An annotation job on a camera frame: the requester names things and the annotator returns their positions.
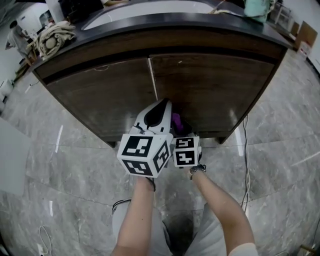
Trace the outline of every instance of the cabinet door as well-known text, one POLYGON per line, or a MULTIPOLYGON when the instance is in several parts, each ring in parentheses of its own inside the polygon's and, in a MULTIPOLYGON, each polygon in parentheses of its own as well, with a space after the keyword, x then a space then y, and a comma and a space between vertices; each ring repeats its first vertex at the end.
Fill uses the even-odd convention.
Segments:
POLYGON ((262 89, 274 65, 217 54, 151 56, 159 99, 169 98, 198 132, 230 131, 262 89))
POLYGON ((103 65, 48 85, 48 90, 103 141, 119 141, 155 92, 146 58, 103 65))

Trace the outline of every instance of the countertop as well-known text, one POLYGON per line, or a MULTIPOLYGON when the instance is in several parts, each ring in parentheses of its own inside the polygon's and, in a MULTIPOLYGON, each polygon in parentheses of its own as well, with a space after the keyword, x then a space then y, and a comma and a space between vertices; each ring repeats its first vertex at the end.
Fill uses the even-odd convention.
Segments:
MULTIPOLYGON (((203 2, 208 5, 211 5, 212 7, 216 6, 220 2, 218 0, 193 1, 203 2)), ((145 0, 136 0, 133 3, 128 3, 127 5, 132 5, 140 2, 145 2, 145 0)), ((291 47, 290 44, 268 24, 261 24, 250 18, 238 17, 226 13, 157 13, 125 18, 114 22, 106 23, 88 30, 82 30, 82 28, 86 24, 90 23, 92 19, 95 19, 97 16, 110 10, 121 8, 124 5, 125 4, 119 4, 110 8, 104 8, 95 13, 92 13, 87 20, 76 24, 74 30, 74 32, 76 33, 76 39, 69 45, 59 50, 54 57, 46 60, 38 58, 35 61, 35 63, 31 66, 31 70, 38 68, 45 62, 54 60, 54 58, 58 55, 61 55, 67 51, 70 51, 73 48, 89 43, 91 41, 124 32, 132 32, 142 29, 159 27, 202 27, 225 29, 263 38, 276 44, 283 45, 287 48, 291 47)), ((229 10, 239 15, 244 14, 244 10, 242 8, 231 2, 226 1, 223 2, 218 9, 229 10)))

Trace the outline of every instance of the marble floor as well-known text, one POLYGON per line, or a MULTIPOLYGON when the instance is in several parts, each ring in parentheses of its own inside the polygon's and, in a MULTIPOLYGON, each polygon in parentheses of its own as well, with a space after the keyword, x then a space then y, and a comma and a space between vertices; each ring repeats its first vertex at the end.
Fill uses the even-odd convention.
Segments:
MULTIPOLYGON (((0 230, 16 255, 37 255, 39 227, 53 256, 107 256, 115 246, 111 209, 130 197, 128 176, 112 149, 80 124, 28 74, 7 100, 1 117, 32 140, 23 196, 0 192, 0 230), (61 137, 56 146, 58 133, 61 137)), ((245 192, 242 126, 225 144, 203 139, 209 177, 238 202, 245 192)), ((261 256, 293 253, 312 242, 320 217, 320 82, 289 51, 249 113, 251 190, 247 216, 261 256)), ((164 222, 199 225, 204 200, 172 161, 156 180, 156 206, 164 222)), ((316 237, 320 240, 320 231, 316 237)))

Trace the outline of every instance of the wristwatch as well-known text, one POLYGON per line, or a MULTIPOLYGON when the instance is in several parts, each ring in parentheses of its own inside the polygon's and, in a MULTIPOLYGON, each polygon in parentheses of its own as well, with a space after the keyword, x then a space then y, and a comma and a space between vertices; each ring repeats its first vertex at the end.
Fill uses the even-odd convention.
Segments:
POLYGON ((199 163, 197 166, 193 166, 189 170, 190 180, 192 180, 192 176, 199 171, 206 172, 207 166, 205 164, 199 163))

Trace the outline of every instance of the purple object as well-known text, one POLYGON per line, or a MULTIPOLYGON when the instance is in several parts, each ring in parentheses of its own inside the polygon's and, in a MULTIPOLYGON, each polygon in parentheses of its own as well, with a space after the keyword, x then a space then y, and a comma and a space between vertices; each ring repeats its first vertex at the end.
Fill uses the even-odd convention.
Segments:
POLYGON ((175 127, 176 127, 176 131, 178 133, 182 133, 184 131, 184 126, 181 122, 181 118, 180 115, 177 113, 172 113, 171 115, 171 121, 174 122, 175 127))

